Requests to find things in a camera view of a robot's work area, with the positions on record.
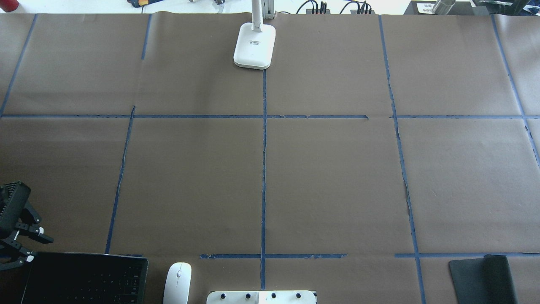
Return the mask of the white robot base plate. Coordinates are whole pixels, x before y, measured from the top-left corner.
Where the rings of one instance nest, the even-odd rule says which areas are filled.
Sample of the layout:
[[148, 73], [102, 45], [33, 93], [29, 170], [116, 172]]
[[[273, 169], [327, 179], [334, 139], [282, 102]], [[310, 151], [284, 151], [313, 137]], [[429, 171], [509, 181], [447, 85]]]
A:
[[211, 292], [207, 304], [316, 304], [310, 290], [259, 290]]

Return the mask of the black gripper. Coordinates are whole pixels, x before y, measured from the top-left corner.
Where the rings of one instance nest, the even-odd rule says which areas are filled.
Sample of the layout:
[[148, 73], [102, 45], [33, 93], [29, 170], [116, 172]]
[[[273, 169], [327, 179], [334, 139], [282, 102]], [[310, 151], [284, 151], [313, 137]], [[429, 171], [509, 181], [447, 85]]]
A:
[[54, 239], [44, 233], [39, 223], [42, 218], [29, 202], [31, 189], [23, 182], [1, 185], [0, 212], [0, 271], [23, 267], [35, 259], [32, 250], [13, 239], [6, 239], [16, 229], [20, 235], [41, 244], [52, 244]]

